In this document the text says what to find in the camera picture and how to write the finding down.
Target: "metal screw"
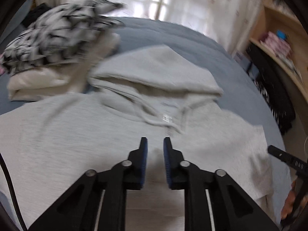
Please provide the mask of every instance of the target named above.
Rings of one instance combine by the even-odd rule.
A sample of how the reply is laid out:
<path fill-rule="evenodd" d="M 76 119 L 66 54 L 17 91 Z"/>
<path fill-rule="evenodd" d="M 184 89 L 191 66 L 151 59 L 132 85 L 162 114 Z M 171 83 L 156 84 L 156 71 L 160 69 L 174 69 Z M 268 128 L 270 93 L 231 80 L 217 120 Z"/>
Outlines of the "metal screw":
<path fill-rule="evenodd" d="M 216 171 L 216 174 L 217 174 L 218 176 L 224 177 L 227 173 L 226 173 L 226 171 L 224 171 L 224 170 L 222 170 L 222 169 L 218 169 L 218 170 Z"/>
<path fill-rule="evenodd" d="M 180 165 L 183 166 L 183 167 L 188 167 L 190 165 L 190 162 L 189 161 L 181 161 Z"/>
<path fill-rule="evenodd" d="M 94 175 L 96 175 L 96 171 L 94 169 L 89 169 L 89 170 L 86 171 L 86 176 L 91 177 L 91 176 L 94 176 Z"/>
<path fill-rule="evenodd" d="M 122 162 L 122 166 L 124 167 L 129 167 L 131 166 L 133 163 L 130 160 L 125 160 Z"/>

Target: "black cable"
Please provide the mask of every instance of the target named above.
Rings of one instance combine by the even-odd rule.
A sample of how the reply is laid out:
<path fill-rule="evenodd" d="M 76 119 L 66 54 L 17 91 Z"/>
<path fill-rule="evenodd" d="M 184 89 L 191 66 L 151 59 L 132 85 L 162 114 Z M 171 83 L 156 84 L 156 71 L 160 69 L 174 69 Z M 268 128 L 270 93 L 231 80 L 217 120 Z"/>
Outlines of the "black cable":
<path fill-rule="evenodd" d="M 17 202 L 17 198 L 16 198 L 16 195 L 15 195 L 13 183 L 12 183 L 12 180 L 11 180 L 11 177 L 10 177 L 10 173 L 7 169 L 7 165 L 5 164 L 1 153 L 0 153 L 0 166 L 1 166 L 2 171 L 4 173 L 5 179 L 7 180 L 7 185 L 9 187 L 10 195 L 11 195 L 11 198 L 12 198 L 12 201 L 13 201 L 13 206 L 14 206 L 17 218 L 19 220 L 19 223 L 21 225 L 21 228 L 23 229 L 23 231 L 28 231 L 26 224 L 23 220 L 23 217 L 21 215 L 19 206 L 18 206 L 18 202 Z"/>

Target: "hood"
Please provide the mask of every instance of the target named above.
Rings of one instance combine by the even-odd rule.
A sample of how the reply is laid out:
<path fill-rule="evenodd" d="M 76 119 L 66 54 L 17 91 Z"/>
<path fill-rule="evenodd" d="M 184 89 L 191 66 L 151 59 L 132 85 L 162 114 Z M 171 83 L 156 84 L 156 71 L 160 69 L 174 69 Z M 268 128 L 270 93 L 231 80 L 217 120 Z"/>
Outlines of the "hood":
<path fill-rule="evenodd" d="M 89 73 L 88 81 L 99 89 L 101 103 L 109 109 L 179 132 L 189 110 L 223 93 L 207 69 L 165 45 L 106 59 Z"/>

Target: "blue bedsheet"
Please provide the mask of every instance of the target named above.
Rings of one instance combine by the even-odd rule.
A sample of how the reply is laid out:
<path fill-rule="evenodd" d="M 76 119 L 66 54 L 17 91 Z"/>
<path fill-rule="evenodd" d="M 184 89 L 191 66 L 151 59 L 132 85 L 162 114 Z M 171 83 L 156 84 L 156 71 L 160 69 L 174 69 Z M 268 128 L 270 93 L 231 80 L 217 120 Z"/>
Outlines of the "blue bedsheet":
<path fill-rule="evenodd" d="M 207 68 L 224 95 L 218 105 L 230 110 L 253 125 L 262 125 L 268 145 L 284 150 L 278 126 L 253 82 L 231 56 L 215 41 L 186 27 L 167 22 L 138 18 L 120 18 L 126 25 L 115 30 L 121 36 L 118 53 L 144 46 L 165 44 L 190 62 Z M 0 114 L 11 111 L 23 102 L 9 102 L 6 91 L 7 75 L 0 77 Z M 280 219 L 280 210 L 289 192 L 291 179 L 289 168 L 271 157 L 273 169 L 272 197 L 275 216 Z"/>

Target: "black and white patterned cloth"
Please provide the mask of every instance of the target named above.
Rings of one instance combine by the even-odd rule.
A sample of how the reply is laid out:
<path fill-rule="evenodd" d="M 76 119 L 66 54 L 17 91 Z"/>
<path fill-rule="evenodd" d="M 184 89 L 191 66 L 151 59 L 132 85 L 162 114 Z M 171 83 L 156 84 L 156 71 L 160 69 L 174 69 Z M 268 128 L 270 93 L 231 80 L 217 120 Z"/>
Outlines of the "black and white patterned cloth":
<path fill-rule="evenodd" d="M 0 64 L 14 75 L 35 67 L 78 62 L 101 32 L 123 25 L 101 16 L 122 7 L 122 3 L 108 0 L 56 6 L 7 45 Z"/>

